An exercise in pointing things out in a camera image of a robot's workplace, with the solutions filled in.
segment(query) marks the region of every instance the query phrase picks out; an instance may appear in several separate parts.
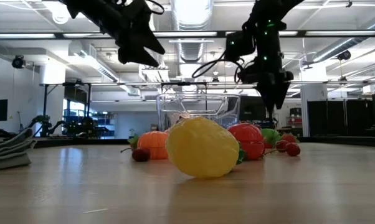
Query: ventilation duct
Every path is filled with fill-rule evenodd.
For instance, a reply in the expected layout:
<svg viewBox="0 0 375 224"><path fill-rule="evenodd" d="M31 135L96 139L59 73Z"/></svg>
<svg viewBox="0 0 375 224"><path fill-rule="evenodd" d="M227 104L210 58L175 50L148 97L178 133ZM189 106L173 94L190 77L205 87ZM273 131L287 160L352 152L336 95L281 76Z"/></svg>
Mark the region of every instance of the ventilation duct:
<svg viewBox="0 0 375 224"><path fill-rule="evenodd" d="M206 30L209 28L214 0L171 0L173 22L176 30ZM204 43L179 43L183 62L198 62Z"/></svg>
<svg viewBox="0 0 375 224"><path fill-rule="evenodd" d="M369 29L375 30L375 18L368 22L365 26L362 26L360 29ZM334 57L355 45L360 44L361 42L367 40L369 37L355 37L350 39L338 40L335 43L327 46L323 50L320 50L313 56L313 62L322 62L331 57Z"/></svg>

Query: transparent container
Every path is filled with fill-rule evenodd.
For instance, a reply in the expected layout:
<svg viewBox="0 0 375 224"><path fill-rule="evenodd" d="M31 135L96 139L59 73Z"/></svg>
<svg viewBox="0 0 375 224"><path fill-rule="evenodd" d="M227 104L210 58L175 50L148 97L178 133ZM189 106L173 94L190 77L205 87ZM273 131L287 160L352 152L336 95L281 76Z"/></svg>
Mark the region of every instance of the transparent container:
<svg viewBox="0 0 375 224"><path fill-rule="evenodd" d="M203 116L228 128L239 122L240 96L233 94L175 93L157 96L159 130L185 118Z"/></svg>

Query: ceiling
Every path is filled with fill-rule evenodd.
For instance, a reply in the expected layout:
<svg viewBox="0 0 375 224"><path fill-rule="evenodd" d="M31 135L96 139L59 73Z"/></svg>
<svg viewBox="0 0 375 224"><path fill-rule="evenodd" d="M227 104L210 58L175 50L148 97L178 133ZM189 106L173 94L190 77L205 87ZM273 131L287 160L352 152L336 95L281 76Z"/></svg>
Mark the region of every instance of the ceiling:
<svg viewBox="0 0 375 224"><path fill-rule="evenodd" d="M0 1L0 32L96 32L98 27L84 17L74 20L69 19L65 24L57 24L52 19L52 12L47 10L53 1L44 2L21 2L18 0ZM159 0L159 3L169 9L169 0ZM254 1L245 0L214 0L214 8L211 17L210 30L239 30L241 25L247 20ZM307 0L292 9L284 18L289 30L348 30L364 29L366 24L375 18L375 0L355 1L353 6L346 8L347 1L337 0ZM153 24L156 31L173 30L173 20L170 10L162 16L154 15ZM305 54L318 52L325 47L338 41L338 38L283 38L281 48L285 54L283 64L295 74L299 79L300 67L299 59ZM179 56L176 44L169 43L169 39L159 40L166 49L164 62L169 67L169 77L174 78L179 73ZM225 49L225 39L210 39L213 41L204 45L203 61L214 60L223 53ZM128 63L123 65L116 59L118 47L114 40L81 40L82 45L92 45L98 52L98 59L116 75L128 82L141 82L137 75L138 65ZM14 40L0 41L0 47L23 48L42 47L51 52L64 57L69 57L68 51L64 47L70 44L69 40ZM351 60L343 62L339 66L338 60L327 60L326 70L328 79L335 80L341 73L347 74L362 70L375 63L375 52L363 56L375 49L375 38L365 40L361 44L352 47ZM245 56L246 62L254 58L254 55ZM214 71L218 71L218 76L226 76L226 80L232 81L235 67L228 63L219 63L210 70L206 80L211 79ZM70 64L67 72L68 77L79 77L84 81L107 82L96 70L86 65ZM375 69L355 76L353 79L364 80L375 76Z"/></svg>

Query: security camera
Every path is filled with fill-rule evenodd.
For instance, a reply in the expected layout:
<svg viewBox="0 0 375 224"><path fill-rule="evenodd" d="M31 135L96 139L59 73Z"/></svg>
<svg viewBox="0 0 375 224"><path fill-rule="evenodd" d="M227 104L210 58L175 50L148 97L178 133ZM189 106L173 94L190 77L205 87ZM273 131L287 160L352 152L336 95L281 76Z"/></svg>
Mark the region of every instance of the security camera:
<svg viewBox="0 0 375 224"><path fill-rule="evenodd" d="M23 55L16 55L12 62L13 68L22 69L26 67L26 61Z"/></svg>

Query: plastic lemon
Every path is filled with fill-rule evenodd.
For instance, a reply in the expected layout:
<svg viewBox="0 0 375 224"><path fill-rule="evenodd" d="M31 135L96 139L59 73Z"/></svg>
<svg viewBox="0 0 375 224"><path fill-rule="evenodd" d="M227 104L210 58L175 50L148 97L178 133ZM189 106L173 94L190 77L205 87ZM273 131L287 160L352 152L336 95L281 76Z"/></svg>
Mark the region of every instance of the plastic lemon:
<svg viewBox="0 0 375 224"><path fill-rule="evenodd" d="M216 122L203 117L175 124L166 141L168 157L183 173L198 178L229 173L239 157L239 142Z"/></svg>

